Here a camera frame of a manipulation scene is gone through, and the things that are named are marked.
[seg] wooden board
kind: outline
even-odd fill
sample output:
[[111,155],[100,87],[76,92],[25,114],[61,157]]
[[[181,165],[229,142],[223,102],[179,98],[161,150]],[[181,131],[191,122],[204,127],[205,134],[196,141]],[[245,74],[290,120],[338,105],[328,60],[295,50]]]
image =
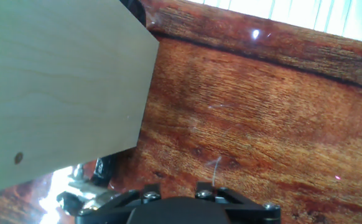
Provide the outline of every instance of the wooden board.
[[0,1],[0,189],[134,147],[158,44],[117,0]]
[[282,207],[283,223],[362,223],[362,89],[160,38],[136,149],[116,190],[197,181]]
[[216,49],[362,87],[362,42],[176,0],[142,0],[147,26]]

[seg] glossy wooden tabletop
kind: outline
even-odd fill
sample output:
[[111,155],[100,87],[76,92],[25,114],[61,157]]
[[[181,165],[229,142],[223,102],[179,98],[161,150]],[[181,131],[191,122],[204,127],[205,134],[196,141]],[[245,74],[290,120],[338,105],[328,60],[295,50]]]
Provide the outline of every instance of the glossy wooden tabletop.
[[[217,41],[218,26],[202,24],[215,20],[208,15],[219,9],[170,0],[144,4],[159,53],[138,146],[120,153],[109,187],[124,192],[160,182],[164,197],[192,197],[197,181],[214,179],[217,187],[257,203],[281,205],[283,223],[362,223],[362,55],[355,61],[331,53],[359,55],[362,43],[262,20],[265,32],[257,39],[273,34],[271,26],[300,35],[291,38],[293,49],[279,42],[285,50],[269,54],[260,44],[237,44],[243,35],[251,40],[249,24],[223,31]],[[224,24],[256,19],[217,14]],[[195,35],[185,21],[198,17],[203,22],[194,24],[201,29]],[[172,18],[178,18],[175,25]],[[293,45],[308,38],[304,33],[320,38]],[[326,68],[335,66],[331,72],[317,59],[302,60],[316,43],[329,51],[314,58],[335,58],[323,61]],[[344,82],[335,75],[343,72],[360,78]],[[0,223],[73,223],[55,204],[61,179],[71,171],[0,192]]]

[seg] metal component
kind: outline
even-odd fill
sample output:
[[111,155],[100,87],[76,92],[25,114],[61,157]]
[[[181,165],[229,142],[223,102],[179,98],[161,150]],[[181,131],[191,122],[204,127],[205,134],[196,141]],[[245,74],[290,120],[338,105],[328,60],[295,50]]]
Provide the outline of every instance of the metal component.
[[91,182],[99,187],[108,187],[109,182],[116,170],[117,155],[112,154],[102,158],[98,158],[95,164],[94,174],[91,177]]
[[103,205],[107,204],[119,195],[120,194],[116,193],[115,191],[106,192],[86,202],[83,206],[83,209],[98,210]]
[[73,172],[75,180],[84,179],[84,164],[78,164],[75,171]]
[[147,192],[147,193],[144,193],[144,197],[149,198],[149,199],[157,199],[160,197],[160,195],[156,192]]
[[215,201],[214,187],[209,182],[198,182],[196,186],[195,198]]
[[202,190],[202,191],[198,192],[198,193],[196,194],[196,196],[199,197],[199,198],[205,198],[205,197],[211,196],[212,194],[213,194],[213,193],[211,193],[211,192],[208,191],[208,190]]
[[144,190],[142,190],[141,203],[149,203],[155,200],[160,200],[161,198],[162,196],[160,195],[159,184],[145,185]]
[[[231,189],[210,190],[210,187],[210,183],[199,182],[199,190],[195,195],[197,199],[174,197],[156,199],[154,203],[150,203],[151,200],[147,198],[160,196],[159,184],[146,185],[141,194],[138,191],[126,192],[98,209],[91,207],[82,210],[80,215],[76,216],[75,223],[184,223],[181,220],[212,224],[281,223],[281,208],[278,205],[260,205]],[[207,200],[214,196],[215,201]],[[156,210],[161,212],[153,214],[152,211]]]
[[84,208],[82,210],[80,210],[79,215],[88,215],[91,214],[93,211],[91,209],[88,208]]
[[62,192],[57,196],[57,202],[68,215],[76,215],[82,208],[83,203],[73,194]]
[[262,205],[266,210],[275,210],[275,209],[280,209],[281,207],[279,205],[276,205],[272,202],[268,202],[265,203],[264,205]]
[[66,192],[76,195],[81,201],[87,202],[107,192],[114,192],[107,188],[97,187],[88,180],[78,180],[70,178]]

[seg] screw head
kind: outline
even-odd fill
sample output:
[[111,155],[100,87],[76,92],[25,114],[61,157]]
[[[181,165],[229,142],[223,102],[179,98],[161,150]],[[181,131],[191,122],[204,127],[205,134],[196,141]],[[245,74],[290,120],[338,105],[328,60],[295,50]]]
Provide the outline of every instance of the screw head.
[[144,197],[148,199],[157,199],[160,197],[160,195],[156,192],[146,192],[144,193]]
[[90,214],[91,212],[93,212],[91,209],[89,209],[89,208],[84,208],[84,209],[81,209],[81,210],[80,210],[79,215],[88,215],[88,214]]
[[202,190],[202,191],[199,191],[196,196],[198,198],[205,198],[205,197],[208,197],[210,195],[212,195],[213,193],[211,191],[208,191],[208,190]]
[[265,203],[262,205],[266,210],[273,210],[273,209],[280,209],[281,207],[279,205],[276,205],[272,202]]

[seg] wood grain surface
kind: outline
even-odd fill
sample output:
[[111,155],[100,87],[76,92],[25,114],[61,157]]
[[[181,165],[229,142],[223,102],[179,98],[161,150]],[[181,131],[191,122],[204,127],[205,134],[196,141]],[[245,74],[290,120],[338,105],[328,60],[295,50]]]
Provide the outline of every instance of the wood grain surface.
[[[149,2],[147,7],[160,6],[159,11],[190,10],[179,18],[168,15],[175,20],[199,16],[203,9],[217,10],[197,5],[193,12],[185,2]],[[171,38],[166,30],[154,32],[160,47],[139,142],[137,148],[120,153],[111,188],[124,192],[160,182],[164,197],[192,197],[197,181],[212,181],[219,161],[217,187],[227,186],[257,203],[278,203],[283,223],[362,223],[360,86],[257,60],[232,45],[227,50],[202,44],[204,35],[194,36],[195,41],[181,31]],[[319,37],[326,45],[327,37]],[[347,46],[345,39],[340,41]],[[348,41],[352,51],[362,52],[362,43]],[[362,70],[360,62],[352,61],[357,70]],[[38,200],[54,189],[52,177],[45,183],[49,189],[36,181],[0,192],[0,223],[43,224],[44,215],[56,217]],[[55,210],[58,223],[73,223]]]
[[142,2],[151,31],[362,86],[358,40],[187,1]]

